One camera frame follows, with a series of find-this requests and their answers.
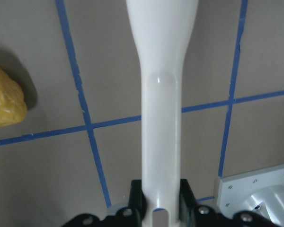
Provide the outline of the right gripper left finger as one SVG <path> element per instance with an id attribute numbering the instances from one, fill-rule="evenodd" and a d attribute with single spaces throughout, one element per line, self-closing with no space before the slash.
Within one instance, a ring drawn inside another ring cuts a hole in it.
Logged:
<path id="1" fill-rule="evenodd" d="M 108 214 L 103 220 L 98 216 L 83 213 L 75 216 L 64 227 L 141 227 L 146 214 L 146 199 L 142 192 L 142 181 L 132 180 L 129 200 L 126 206 L 119 208 L 113 214 Z"/>

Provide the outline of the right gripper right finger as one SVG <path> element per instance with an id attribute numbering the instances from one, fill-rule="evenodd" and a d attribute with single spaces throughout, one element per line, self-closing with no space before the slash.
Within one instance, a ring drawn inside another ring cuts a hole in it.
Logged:
<path id="1" fill-rule="evenodd" d="M 213 207 L 199 203 L 188 183 L 180 180 L 179 221 L 181 227 L 276 227 L 272 221 L 251 211 L 239 211 L 225 217 Z"/>

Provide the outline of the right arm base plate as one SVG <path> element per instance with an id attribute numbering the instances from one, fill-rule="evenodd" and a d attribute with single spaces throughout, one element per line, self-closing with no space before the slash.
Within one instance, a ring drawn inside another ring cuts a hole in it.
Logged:
<path id="1" fill-rule="evenodd" d="M 284 164 L 219 179 L 215 203 L 231 218 L 243 210 L 284 227 Z"/>

